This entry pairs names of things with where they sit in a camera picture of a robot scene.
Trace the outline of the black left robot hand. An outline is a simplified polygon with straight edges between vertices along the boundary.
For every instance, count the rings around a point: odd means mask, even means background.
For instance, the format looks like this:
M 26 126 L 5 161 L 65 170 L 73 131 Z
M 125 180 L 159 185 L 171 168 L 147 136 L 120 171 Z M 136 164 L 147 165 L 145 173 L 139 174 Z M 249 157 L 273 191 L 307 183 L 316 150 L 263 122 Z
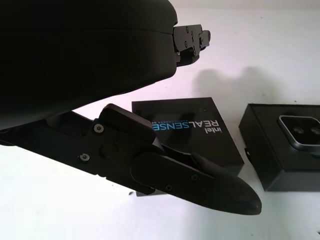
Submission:
M 3 0 L 0 143 L 146 195 L 259 215 L 245 181 L 161 144 L 148 120 L 114 104 L 94 120 L 75 113 L 172 77 L 210 41 L 199 24 L 178 26 L 167 0 Z

